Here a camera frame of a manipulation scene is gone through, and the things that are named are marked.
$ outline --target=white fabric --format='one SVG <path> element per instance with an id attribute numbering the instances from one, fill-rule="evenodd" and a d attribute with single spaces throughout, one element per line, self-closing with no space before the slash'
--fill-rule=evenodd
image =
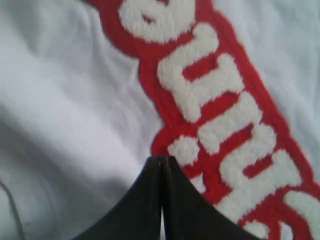
<path id="1" fill-rule="evenodd" d="M 214 3 L 320 182 L 317 0 Z M 104 215 L 139 174 L 162 121 L 137 67 L 112 47 L 97 12 L 80 1 L 0 1 L 0 181 L 26 240 L 70 239 Z M 0 239 L 22 239 L 8 199 L 0 190 Z"/>

